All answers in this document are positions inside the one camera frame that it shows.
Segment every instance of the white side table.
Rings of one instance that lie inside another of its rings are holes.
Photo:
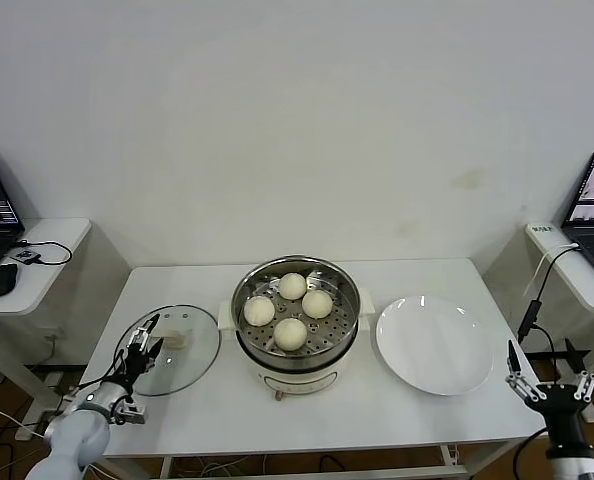
[[[24,225],[26,232],[22,239],[29,242],[59,242],[73,253],[90,230],[90,221],[86,218],[30,219],[24,220]],[[46,257],[51,261],[60,261],[66,258],[66,252],[54,247],[50,252],[46,251]],[[14,260],[6,260],[6,263],[12,262]],[[32,312],[44,298],[63,268],[64,265],[19,264],[15,289],[0,297],[0,316],[25,315]],[[33,375],[15,353],[4,348],[1,343],[0,372],[35,399],[24,418],[24,423],[38,421],[43,412],[52,411],[59,405],[59,395]],[[49,375],[47,382],[52,384],[54,381],[55,378]],[[29,437],[30,433],[20,430],[15,438],[27,440]]]
[[[303,397],[274,400],[247,368],[236,340],[222,339],[208,372],[195,384],[163,397],[139,397],[148,409],[146,425],[111,427],[105,466],[123,478],[139,477],[128,459],[162,456],[238,455],[481,443],[465,465],[335,473],[335,478],[438,478],[470,476],[543,427],[541,417],[511,391],[507,375],[506,321],[467,259],[340,262],[371,295],[381,312],[406,295],[429,294],[453,300],[487,327],[495,363],[489,380],[463,396],[426,394],[396,377],[373,345],[373,331],[361,331],[347,370],[329,388]],[[252,265],[146,267],[133,270],[117,302],[83,381],[103,374],[123,332],[155,308],[192,304],[217,318]],[[533,375],[520,354],[522,368]],[[263,423],[260,415],[263,412]],[[290,422],[289,435],[265,426]]]
[[[552,223],[529,224],[526,226],[526,234],[541,254],[559,245],[570,243],[568,237]],[[548,256],[548,261],[552,259],[553,255],[551,254]],[[558,324],[548,328],[553,336],[555,346],[563,349],[564,337],[580,332],[587,328],[591,322],[594,322],[594,269],[581,253],[569,252],[557,260],[553,270],[559,274],[584,310],[581,314],[574,312],[572,318],[567,312],[558,312]],[[584,362],[587,370],[594,372],[594,341],[589,348],[590,353],[586,355]],[[564,378],[573,375],[566,362],[557,362],[557,368]],[[584,419],[594,422],[594,407],[592,405],[584,410]]]

